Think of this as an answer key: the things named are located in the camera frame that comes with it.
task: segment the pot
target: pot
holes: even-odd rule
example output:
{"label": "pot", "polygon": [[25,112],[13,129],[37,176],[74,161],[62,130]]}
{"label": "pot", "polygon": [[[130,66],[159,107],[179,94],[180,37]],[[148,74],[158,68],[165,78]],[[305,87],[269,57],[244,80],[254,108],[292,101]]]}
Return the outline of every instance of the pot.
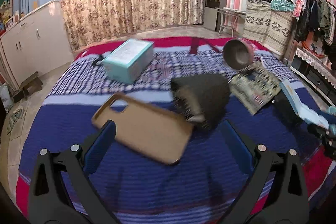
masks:
{"label": "pot", "polygon": [[223,47],[224,62],[234,70],[243,70],[252,64],[253,47],[242,38],[234,38]]}

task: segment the cardboard box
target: cardboard box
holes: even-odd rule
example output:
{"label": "cardboard box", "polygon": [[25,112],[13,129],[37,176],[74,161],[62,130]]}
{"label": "cardboard box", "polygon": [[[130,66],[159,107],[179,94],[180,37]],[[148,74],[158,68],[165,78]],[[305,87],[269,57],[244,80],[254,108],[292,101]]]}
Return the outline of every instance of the cardboard box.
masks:
{"label": "cardboard box", "polygon": [[128,39],[115,49],[102,64],[108,77],[132,84],[153,60],[153,42]]}

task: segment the bed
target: bed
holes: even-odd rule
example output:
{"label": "bed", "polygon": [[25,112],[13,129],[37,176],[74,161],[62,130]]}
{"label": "bed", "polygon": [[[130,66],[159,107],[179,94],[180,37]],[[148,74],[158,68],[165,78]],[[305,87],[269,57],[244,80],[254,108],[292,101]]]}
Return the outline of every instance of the bed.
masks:
{"label": "bed", "polygon": [[[204,39],[171,37],[149,39],[155,43],[155,57],[133,85],[106,77],[104,69],[93,66],[99,55],[116,49],[122,42],[91,47],[81,53],[55,84],[38,111],[23,147],[16,186],[16,203],[27,216],[30,178],[42,148],[62,151],[81,143],[96,132],[91,117],[111,94],[124,92],[139,100],[174,110],[169,92],[172,76],[222,73],[228,79],[235,71],[225,67],[221,50],[229,38]],[[295,74],[261,44],[249,41],[255,59],[280,80],[288,79],[303,103],[318,106]],[[190,54],[190,49],[197,54]],[[320,142],[308,134],[305,124],[288,129],[270,103],[251,116],[231,96],[225,119],[276,152],[298,151],[306,178],[310,208],[316,207],[336,182],[335,161],[324,156]],[[90,180],[107,208],[122,223],[215,223],[245,184],[243,174],[223,140],[220,125],[210,134],[194,131],[179,164],[166,166],[145,158],[119,143],[113,143]],[[69,178],[63,176],[75,208],[85,213]],[[253,213],[267,198],[269,178]]]}

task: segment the tiled floor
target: tiled floor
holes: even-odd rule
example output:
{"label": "tiled floor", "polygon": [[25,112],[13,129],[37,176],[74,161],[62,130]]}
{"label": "tiled floor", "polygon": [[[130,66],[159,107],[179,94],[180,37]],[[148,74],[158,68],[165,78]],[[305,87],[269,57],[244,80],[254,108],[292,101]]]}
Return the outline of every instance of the tiled floor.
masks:
{"label": "tiled floor", "polygon": [[[14,104],[6,117],[0,146],[0,180],[9,197],[15,203],[16,182],[18,179],[18,168],[21,159],[23,145],[28,137],[29,130],[34,118],[40,109],[45,97],[51,91],[60,76],[66,71],[70,64],[66,64],[41,77],[43,82],[42,90],[33,93],[28,100],[21,100]],[[26,115],[19,119],[11,133],[7,134],[9,115],[19,106],[26,108]]]}
{"label": "tiled floor", "polygon": [[[150,38],[150,37],[177,37],[177,36],[196,36],[205,38],[217,38],[217,33],[209,31],[202,26],[180,26],[171,27],[157,30],[150,30],[142,33],[131,34],[125,37],[118,37],[113,40],[127,40],[129,38]],[[230,37],[227,33],[222,33],[219,37]],[[28,137],[29,130],[34,121],[34,118],[42,105],[45,97],[51,91],[54,84],[57,82],[59,77],[68,68],[68,64],[64,65],[56,70],[51,71],[47,75],[41,77],[43,82],[43,89],[32,94],[27,101],[21,101],[16,103],[10,110],[11,114],[19,104],[26,104],[26,115],[23,119],[15,124],[12,132],[7,134],[6,128],[8,124],[7,115],[5,124],[1,133],[1,144],[0,144],[0,181],[7,191],[10,198],[15,203],[16,196],[16,182],[18,179],[18,167],[21,159],[21,152],[23,145]],[[312,90],[307,88],[311,95],[314,97],[317,104],[321,109],[325,109],[327,105],[321,100]]]}

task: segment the tan phone case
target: tan phone case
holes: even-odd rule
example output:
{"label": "tan phone case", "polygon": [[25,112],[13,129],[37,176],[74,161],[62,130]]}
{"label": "tan phone case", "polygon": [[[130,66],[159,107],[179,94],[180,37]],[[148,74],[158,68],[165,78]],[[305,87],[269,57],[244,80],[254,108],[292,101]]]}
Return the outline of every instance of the tan phone case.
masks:
{"label": "tan phone case", "polygon": [[[116,100],[127,102],[122,112],[110,108]],[[123,93],[112,95],[92,117],[92,123],[98,128],[107,120],[115,122],[118,142],[168,165],[182,157],[193,130],[193,125],[182,115],[137,101]]]}

